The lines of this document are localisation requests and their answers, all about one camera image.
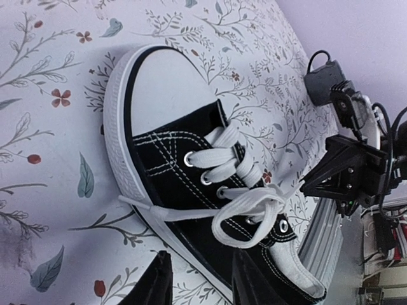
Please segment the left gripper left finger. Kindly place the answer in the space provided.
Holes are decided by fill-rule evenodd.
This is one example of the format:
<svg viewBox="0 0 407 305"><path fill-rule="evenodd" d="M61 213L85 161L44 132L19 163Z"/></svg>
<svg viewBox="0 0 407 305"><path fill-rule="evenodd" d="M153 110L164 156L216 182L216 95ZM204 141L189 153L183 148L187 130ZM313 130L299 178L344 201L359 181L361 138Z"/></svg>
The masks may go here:
<svg viewBox="0 0 407 305"><path fill-rule="evenodd" d="M171 255L159 251L132 290L119 305L172 304L173 270Z"/></svg>

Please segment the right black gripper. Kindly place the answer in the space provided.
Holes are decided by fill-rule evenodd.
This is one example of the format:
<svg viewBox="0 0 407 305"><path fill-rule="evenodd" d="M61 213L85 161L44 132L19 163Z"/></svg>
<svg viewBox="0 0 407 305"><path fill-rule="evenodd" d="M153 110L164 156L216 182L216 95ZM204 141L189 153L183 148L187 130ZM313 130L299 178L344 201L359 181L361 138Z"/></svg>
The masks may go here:
<svg viewBox="0 0 407 305"><path fill-rule="evenodd" d="M406 182L406 121L395 121L390 135L378 123L380 149L344 136L326 139L326 154L304 176L305 196L353 202L368 208Z"/></svg>

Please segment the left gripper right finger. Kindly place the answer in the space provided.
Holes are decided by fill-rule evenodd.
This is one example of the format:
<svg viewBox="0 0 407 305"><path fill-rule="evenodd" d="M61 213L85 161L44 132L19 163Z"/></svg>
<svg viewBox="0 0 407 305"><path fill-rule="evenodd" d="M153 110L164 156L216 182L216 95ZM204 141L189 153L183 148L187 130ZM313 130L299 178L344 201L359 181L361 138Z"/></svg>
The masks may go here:
<svg viewBox="0 0 407 305"><path fill-rule="evenodd" d="M266 275L250 255L235 250L232 262L231 291L234 304L304 304L300 289L276 266Z"/></svg>

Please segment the black white canvas sneaker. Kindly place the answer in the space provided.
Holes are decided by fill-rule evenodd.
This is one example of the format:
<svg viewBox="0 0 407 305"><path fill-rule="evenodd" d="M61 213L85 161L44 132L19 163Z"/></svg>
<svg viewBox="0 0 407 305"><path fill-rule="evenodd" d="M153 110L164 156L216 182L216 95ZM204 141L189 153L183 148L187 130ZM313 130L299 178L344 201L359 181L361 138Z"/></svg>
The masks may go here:
<svg viewBox="0 0 407 305"><path fill-rule="evenodd" d="M162 45L124 54L107 83L104 137L120 200L224 298L242 249L286 303L325 299L296 251L291 193L263 180L187 56Z"/></svg>

